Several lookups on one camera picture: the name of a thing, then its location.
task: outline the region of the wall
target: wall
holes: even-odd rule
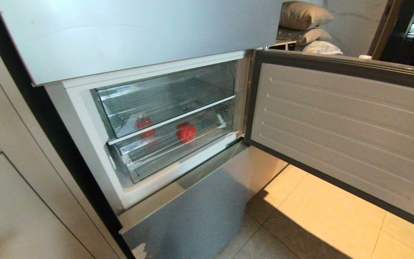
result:
[[[324,0],[334,19],[322,26],[346,56],[367,54],[387,0]]]

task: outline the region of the freezer compartment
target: freezer compartment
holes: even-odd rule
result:
[[[110,145],[110,154],[136,183],[231,132],[233,115],[233,100],[220,103]]]
[[[120,138],[232,96],[235,69],[232,61],[93,91],[108,134]]]

